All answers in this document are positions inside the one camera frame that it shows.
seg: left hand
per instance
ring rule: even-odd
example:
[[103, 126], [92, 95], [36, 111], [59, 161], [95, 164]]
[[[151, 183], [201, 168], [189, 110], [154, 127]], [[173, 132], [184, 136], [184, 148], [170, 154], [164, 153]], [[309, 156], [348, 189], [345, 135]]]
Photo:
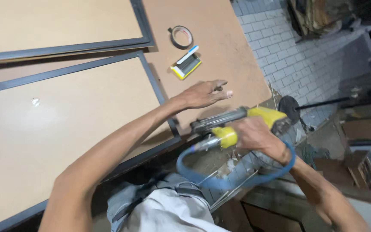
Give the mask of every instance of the left hand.
[[184, 108], [204, 108], [233, 96], [233, 91], [223, 91], [225, 84], [225, 80], [200, 81], [172, 99], [179, 101]]

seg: right hand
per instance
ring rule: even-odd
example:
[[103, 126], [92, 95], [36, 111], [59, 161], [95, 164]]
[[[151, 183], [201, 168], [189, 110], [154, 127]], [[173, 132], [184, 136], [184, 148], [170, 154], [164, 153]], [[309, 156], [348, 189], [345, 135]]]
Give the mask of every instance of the right hand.
[[264, 120], [259, 117], [249, 117], [230, 124], [237, 133], [238, 148], [261, 151], [281, 164], [290, 160], [286, 145], [270, 132]]

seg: white mark on board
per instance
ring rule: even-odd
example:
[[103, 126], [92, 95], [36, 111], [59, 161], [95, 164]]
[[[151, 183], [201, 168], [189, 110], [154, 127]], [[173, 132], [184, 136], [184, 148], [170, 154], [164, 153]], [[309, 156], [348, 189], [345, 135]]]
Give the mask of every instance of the white mark on board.
[[37, 107], [40, 105], [40, 99], [39, 98], [33, 98], [31, 100], [31, 103], [34, 105], [34, 107]]

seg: pneumatic nail gun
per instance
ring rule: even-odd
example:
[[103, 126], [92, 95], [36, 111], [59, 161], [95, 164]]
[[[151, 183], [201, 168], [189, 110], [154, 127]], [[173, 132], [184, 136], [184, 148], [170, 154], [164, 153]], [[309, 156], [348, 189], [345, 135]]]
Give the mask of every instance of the pneumatic nail gun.
[[195, 144], [195, 151], [207, 150], [217, 145], [223, 148], [235, 145], [238, 140], [237, 134], [232, 127], [225, 126], [225, 124], [234, 120], [253, 116], [262, 117], [265, 124], [276, 136], [285, 134], [291, 127], [291, 119], [280, 111], [265, 107], [239, 107], [232, 111], [220, 113], [205, 119], [197, 119], [190, 123], [192, 134], [199, 134], [202, 136], [210, 133], [214, 134], [214, 136]]

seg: metal frame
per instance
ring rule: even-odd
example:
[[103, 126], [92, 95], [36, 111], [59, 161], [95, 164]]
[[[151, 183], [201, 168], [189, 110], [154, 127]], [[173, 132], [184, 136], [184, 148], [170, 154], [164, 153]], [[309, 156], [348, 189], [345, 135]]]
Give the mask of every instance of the metal frame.
[[72, 55], [75, 51], [79, 53], [97, 52], [98, 50], [109, 49], [109, 50], [123, 50], [138, 47], [151, 47], [154, 46], [154, 38], [152, 37], [150, 24], [148, 23], [147, 16], [143, 7], [141, 0], [130, 0], [133, 7], [135, 16], [137, 18], [138, 25], [141, 29], [143, 37], [141, 38], [131, 38], [123, 40], [112, 40], [104, 42], [95, 43], [84, 43], [77, 45], [65, 45], [57, 47], [45, 47], [45, 48], [35, 48], [19, 51], [9, 51], [0, 52], [1, 60], [14, 60], [20, 58], [28, 57], [38, 57], [43, 58], [46, 55]]
[[[131, 53], [127, 53], [127, 54], [123, 54], [123, 55], [119, 55], [119, 56], [113, 56], [113, 57], [109, 57], [109, 58], [105, 58], [105, 59], [101, 59], [101, 60], [91, 61], [91, 62], [87, 62], [87, 63], [83, 63], [83, 64], [78, 64], [78, 65], [75, 65], [75, 66], [70, 66], [70, 67], [57, 69], [57, 70], [53, 70], [53, 71], [48, 71], [48, 72], [45, 72], [45, 73], [39, 73], [39, 74], [31, 75], [31, 76], [26, 76], [26, 77], [10, 80], [10, 81], [3, 81], [3, 82], [0, 82], [0, 91], [8, 89], [8, 88], [12, 88], [12, 87], [17, 87], [17, 86], [20, 86], [20, 85], [26, 85], [28, 83], [32, 83], [32, 82], [36, 82], [36, 81], [42, 81], [42, 80], [46, 80], [46, 79], [49, 79], [49, 78], [62, 76], [62, 75], [65, 75], [65, 74], [70, 74], [70, 73], [83, 71], [83, 70], [87, 70], [87, 69], [91, 69], [91, 68], [95, 68], [95, 67], [99, 67], [99, 66], [103, 66], [103, 65], [107, 65], [107, 64], [112, 64], [112, 63], [120, 62], [120, 61], [123, 61], [123, 60], [128, 60], [128, 59], [135, 58], [135, 57], [138, 57], [140, 59], [142, 65], [143, 65], [143, 68], [147, 73], [148, 79], [149, 79], [149, 81], [152, 85], [154, 93], [157, 96], [158, 102], [160, 104], [163, 104], [165, 102], [165, 99], [163, 97], [163, 94], [162, 94], [159, 86], [158, 86], [157, 81], [155, 80], [154, 76], [152, 75], [150, 67], [147, 64], [147, 60], [144, 57], [144, 54], [143, 54], [142, 51], [136, 51], [136, 52], [131, 52]], [[168, 124], [170, 126], [171, 132], [173, 133], [174, 138], [172, 138], [170, 140], [167, 140], [166, 142], [164, 142], [164, 143], [162, 143], [162, 144], [160, 144], [160, 145], [158, 145], [158, 146], [156, 146], [156, 147], [154, 147], [154, 148], [152, 148], [148, 151], [145, 151], [145, 152], [143, 152], [143, 153], [141, 153], [141, 154], [139, 154], [139, 155], [123, 162], [123, 163], [121, 163], [121, 164], [119, 164], [104, 179], [104, 181], [118, 175], [119, 173], [122, 173], [122, 172], [125, 172], [125, 171], [129, 170], [130, 168], [134, 167], [135, 165], [146, 161], [152, 155], [154, 155], [158, 152], [161, 152], [164, 149], [180, 142], [181, 137], [178, 134], [176, 125], [174, 123], [174, 120], [173, 119], [168, 119]], [[35, 214], [38, 214], [39, 212], [42, 212], [43, 210], [45, 210], [45, 207], [47, 206], [47, 203], [48, 203], [48, 200], [45, 200], [45, 201], [43, 201], [39, 204], [34, 205], [31, 208], [28, 208], [28, 209], [26, 209], [26, 210], [24, 210], [24, 211], [22, 211], [18, 214], [13, 215], [12, 217], [10, 217], [8, 219], [3, 220], [2, 222], [0, 222], [0, 231], [4, 230], [4, 229], [8, 229], [8, 228], [14, 226], [15, 224], [18, 224], [18, 223], [28, 219], [29, 217], [31, 217]]]

